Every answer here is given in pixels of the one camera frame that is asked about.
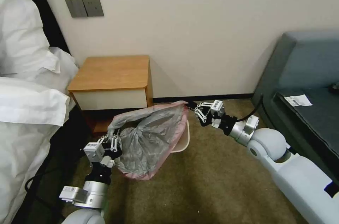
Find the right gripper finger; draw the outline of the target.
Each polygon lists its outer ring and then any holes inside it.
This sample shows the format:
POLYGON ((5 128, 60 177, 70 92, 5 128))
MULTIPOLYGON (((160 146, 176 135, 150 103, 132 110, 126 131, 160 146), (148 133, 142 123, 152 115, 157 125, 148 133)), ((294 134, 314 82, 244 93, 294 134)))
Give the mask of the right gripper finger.
POLYGON ((188 109, 194 113, 201 126, 209 125, 209 109, 203 109, 199 107, 188 107, 188 109))
POLYGON ((188 102, 186 104, 186 106, 192 111, 198 110, 198 109, 201 109, 201 110, 207 109, 207 111, 208 111, 211 108, 212 105, 213 105, 213 103, 211 103, 211 102, 200 102, 200 103, 188 102))

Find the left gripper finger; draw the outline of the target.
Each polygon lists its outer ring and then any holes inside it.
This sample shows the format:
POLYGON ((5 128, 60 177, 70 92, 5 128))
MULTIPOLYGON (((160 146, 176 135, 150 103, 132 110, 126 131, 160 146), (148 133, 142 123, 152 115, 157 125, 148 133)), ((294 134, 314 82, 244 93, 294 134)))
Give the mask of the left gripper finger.
POLYGON ((117 152, 118 147, 120 147, 121 139, 120 139, 121 129, 115 129, 111 136, 111 151, 117 152))
POLYGON ((108 136, 108 134, 101 136, 99 138, 99 143, 101 144, 105 151, 111 150, 111 138, 108 136))

